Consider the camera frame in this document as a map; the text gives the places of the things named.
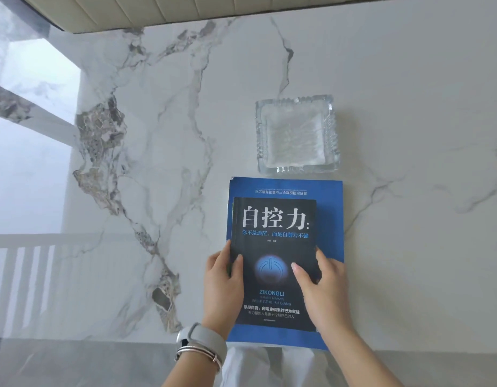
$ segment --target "person's left hand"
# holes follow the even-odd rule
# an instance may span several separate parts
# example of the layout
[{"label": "person's left hand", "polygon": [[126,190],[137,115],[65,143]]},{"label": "person's left hand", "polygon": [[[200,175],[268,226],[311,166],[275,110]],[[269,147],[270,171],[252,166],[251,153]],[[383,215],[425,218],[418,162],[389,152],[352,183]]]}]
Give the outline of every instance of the person's left hand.
[{"label": "person's left hand", "polygon": [[204,318],[202,325],[217,332],[224,339],[234,327],[243,305],[243,257],[238,255],[229,277],[227,266],[231,241],[223,250],[214,253],[206,262],[204,277]]}]

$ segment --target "cream cushion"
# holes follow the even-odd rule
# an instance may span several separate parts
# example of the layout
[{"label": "cream cushion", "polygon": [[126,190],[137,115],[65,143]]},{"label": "cream cushion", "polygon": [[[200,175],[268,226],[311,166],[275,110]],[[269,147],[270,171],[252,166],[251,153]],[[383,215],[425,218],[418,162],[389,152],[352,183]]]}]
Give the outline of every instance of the cream cushion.
[{"label": "cream cushion", "polygon": [[70,32],[103,31],[353,0],[26,0]]}]

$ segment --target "watch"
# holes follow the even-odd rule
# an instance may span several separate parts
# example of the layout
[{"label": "watch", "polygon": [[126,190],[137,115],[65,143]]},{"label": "watch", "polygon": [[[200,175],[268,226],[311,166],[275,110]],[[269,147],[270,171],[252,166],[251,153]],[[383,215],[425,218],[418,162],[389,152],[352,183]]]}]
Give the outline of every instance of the watch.
[{"label": "watch", "polygon": [[177,344],[183,346],[198,344],[213,352],[218,358],[221,367],[227,356],[227,344],[217,332],[194,323],[191,327],[184,327],[177,336]]}]

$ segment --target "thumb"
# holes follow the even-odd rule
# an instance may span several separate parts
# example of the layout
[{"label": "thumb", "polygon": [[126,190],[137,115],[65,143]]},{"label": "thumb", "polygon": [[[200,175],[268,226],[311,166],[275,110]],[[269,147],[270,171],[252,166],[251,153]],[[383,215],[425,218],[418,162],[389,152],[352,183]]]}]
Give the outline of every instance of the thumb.
[{"label": "thumb", "polygon": [[236,280],[243,280],[243,256],[241,254],[238,255],[238,257],[232,264],[231,277]]},{"label": "thumb", "polygon": [[306,271],[298,266],[295,262],[291,264],[291,269],[293,270],[293,274],[295,274],[295,278],[297,279],[297,282],[299,286],[301,287],[302,294],[306,292],[311,285],[313,285],[313,282],[309,278],[308,273]]}]

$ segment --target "square glass dish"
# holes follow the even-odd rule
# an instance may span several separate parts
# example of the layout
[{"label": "square glass dish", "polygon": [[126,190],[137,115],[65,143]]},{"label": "square glass dish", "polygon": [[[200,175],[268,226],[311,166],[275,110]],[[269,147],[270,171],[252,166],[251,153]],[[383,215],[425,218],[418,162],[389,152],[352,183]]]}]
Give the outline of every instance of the square glass dish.
[{"label": "square glass dish", "polygon": [[340,167],[331,95],[256,102],[257,163],[265,175]]}]

